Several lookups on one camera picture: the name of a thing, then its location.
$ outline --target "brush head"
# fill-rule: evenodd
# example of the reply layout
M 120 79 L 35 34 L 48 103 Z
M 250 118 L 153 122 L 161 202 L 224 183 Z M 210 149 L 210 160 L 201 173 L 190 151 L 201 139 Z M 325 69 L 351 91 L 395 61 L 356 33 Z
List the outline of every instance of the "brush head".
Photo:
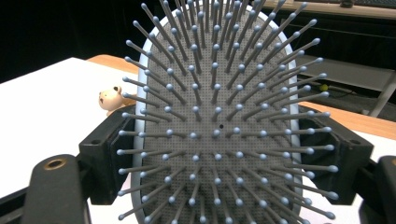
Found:
M 230 1 L 221 3 L 227 8 Z M 287 220 L 298 219 L 292 210 L 300 205 L 293 200 L 310 202 L 290 196 L 295 192 L 288 183 L 301 183 L 301 176 L 313 178 L 313 173 L 301 169 L 296 172 L 284 164 L 297 162 L 299 153 L 313 153 L 295 148 L 299 146 L 298 132 L 312 134 L 315 130 L 299 131 L 293 117 L 270 119 L 297 113 L 298 102 L 292 94 L 297 88 L 285 87 L 295 83 L 296 77 L 279 82 L 281 77 L 276 76 L 295 67 L 294 61 L 278 63 L 292 54 L 292 50 L 289 45 L 280 47 L 287 38 L 269 22 L 275 13 L 268 18 L 255 13 L 250 6 L 243 8 L 238 1 L 232 3 L 230 12 L 223 11 L 224 18 L 219 19 L 216 18 L 218 2 L 212 7 L 206 1 L 189 0 L 185 6 L 189 13 L 182 13 L 180 8 L 172 18 L 183 24 L 202 20 L 209 23 L 209 31 L 199 23 L 183 31 L 180 29 L 185 26 L 181 23 L 172 27 L 171 18 L 162 20 L 165 32 L 178 34 L 171 35 L 178 46 L 170 46 L 158 29 L 150 33 L 150 38 L 155 36 L 157 44 L 173 53 L 173 62 L 150 40 L 145 44 L 144 50 L 150 51 L 167 69 L 141 56 L 140 63 L 148 70 L 139 72 L 139 81 L 146 86 L 138 90 L 138 95 L 160 107 L 139 102 L 136 114 L 148 116 L 147 111 L 152 111 L 151 116 L 160 118 L 160 114 L 168 119 L 136 121 L 134 148 L 143 149 L 145 153 L 134 155 L 133 167 L 139 169 L 132 168 L 130 172 L 132 187 L 155 183 L 133 192 L 134 207 L 141 208 L 134 211 L 140 223 L 155 220 L 160 223 L 287 223 Z M 202 11 L 197 12 L 195 4 L 202 4 Z M 296 13 L 291 13 L 290 19 L 295 16 Z M 214 34 L 219 34 L 217 42 L 212 42 Z M 247 63 L 247 59 L 240 56 L 250 47 L 253 48 L 246 53 Z M 167 84 L 162 85 L 151 73 L 159 74 Z

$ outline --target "brush bristle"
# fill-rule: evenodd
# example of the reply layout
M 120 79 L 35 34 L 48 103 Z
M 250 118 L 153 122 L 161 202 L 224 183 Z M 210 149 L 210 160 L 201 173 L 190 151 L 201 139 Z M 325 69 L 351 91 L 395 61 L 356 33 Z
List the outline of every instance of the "brush bristle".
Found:
M 277 27 L 272 19 L 284 1 L 269 17 L 259 13 L 265 1 L 176 0 L 173 13 L 160 2 L 166 17 L 151 18 L 150 34 L 134 22 L 148 38 L 145 47 L 127 41 L 142 53 L 140 63 L 126 60 L 140 67 L 144 99 L 134 98 L 136 116 L 123 115 L 136 119 L 135 132 L 120 133 L 134 137 L 134 149 L 118 152 L 134 154 L 133 168 L 120 170 L 132 174 L 132 188 L 120 195 L 132 193 L 134 209 L 120 219 L 136 213 L 140 223 L 309 223 L 296 206 L 334 218 L 295 190 L 304 189 L 302 176 L 314 178 L 311 170 L 337 170 L 296 164 L 319 148 L 299 147 L 300 134 L 331 131 L 298 129 L 297 119 L 328 117 L 297 109 L 307 100 L 297 94 L 310 87 L 297 90 L 304 83 L 296 75 L 310 64 L 296 67 L 294 58 L 318 41 L 296 51 L 289 42 L 316 21 L 289 39 L 282 33 L 306 4 Z

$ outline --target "hairbrush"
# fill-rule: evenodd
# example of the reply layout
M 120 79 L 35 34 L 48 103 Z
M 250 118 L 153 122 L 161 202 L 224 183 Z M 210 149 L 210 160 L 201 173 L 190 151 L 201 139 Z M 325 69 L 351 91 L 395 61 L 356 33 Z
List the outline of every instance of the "hairbrush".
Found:
M 310 91 L 309 82 L 325 78 L 318 74 L 297 81 L 297 75 L 317 58 L 296 65 L 294 59 L 319 43 L 314 39 L 292 50 L 298 38 L 316 20 L 289 38 L 283 30 L 306 7 L 303 3 L 277 26 L 273 19 L 285 3 L 279 1 L 269 14 L 261 13 L 265 1 L 176 0 L 172 11 L 160 0 L 165 17 L 160 20 L 142 4 L 155 28 L 148 33 L 138 21 L 134 26 L 147 41 L 136 62 L 139 80 L 135 130 L 119 135 L 134 139 L 134 148 L 118 150 L 134 154 L 132 167 L 119 170 L 132 175 L 130 189 L 134 208 L 119 216 L 135 214 L 139 223 L 309 223 L 299 216 L 305 207 L 334 219 L 304 198 L 310 190 L 331 200 L 332 191 L 307 187 L 302 177 L 313 171 L 336 173 L 334 165 L 301 163 L 301 155 L 334 146 L 301 147 L 301 134 L 329 133 L 330 127 L 300 129 L 299 119 L 329 117 L 329 113 L 299 113 L 298 103 Z

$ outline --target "dark background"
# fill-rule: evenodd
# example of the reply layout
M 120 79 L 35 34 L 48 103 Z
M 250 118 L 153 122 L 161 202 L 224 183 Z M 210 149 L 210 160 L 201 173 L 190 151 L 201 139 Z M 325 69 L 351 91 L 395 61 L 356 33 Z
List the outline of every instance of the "dark background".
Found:
M 163 17 L 158 0 L 1 1 L 0 83 L 70 57 L 110 54 L 138 60 L 139 54 L 125 40 L 138 46 L 146 40 L 134 20 L 147 31 L 153 28 L 140 6 L 143 2 Z
M 98 54 L 128 55 L 138 61 L 138 52 L 127 47 L 125 40 L 131 39 L 136 45 L 143 46 L 146 38 L 133 26 L 133 21 L 139 21 L 148 32 L 151 31 L 153 24 L 140 5 L 146 3 L 152 14 L 161 19 L 163 10 L 159 1 L 1 1 L 0 83 L 70 57 L 88 59 Z M 171 8 L 175 8 L 174 1 L 169 2 Z M 289 14 L 280 11 L 276 22 L 280 23 L 280 19 Z M 321 29 L 305 32 L 298 41 L 291 43 L 294 49 L 320 37 L 320 45 L 311 48 L 307 54 L 396 69 L 396 22 L 301 13 L 292 25 L 305 25 L 312 18 L 318 19 L 316 27 Z M 285 30 L 287 36 L 296 30 L 292 25 Z M 342 32 L 324 32 L 322 29 Z M 354 35 L 361 31 L 364 35 Z M 374 97 L 379 94 L 361 92 Z M 391 101 L 396 102 L 395 94 Z

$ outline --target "small toy face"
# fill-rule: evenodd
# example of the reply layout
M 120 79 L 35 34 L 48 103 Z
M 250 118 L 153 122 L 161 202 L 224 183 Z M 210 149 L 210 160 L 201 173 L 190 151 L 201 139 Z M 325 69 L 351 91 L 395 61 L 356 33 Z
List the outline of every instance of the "small toy face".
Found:
M 110 113 L 122 107 L 121 87 L 114 87 L 112 90 L 99 92 L 99 106 Z

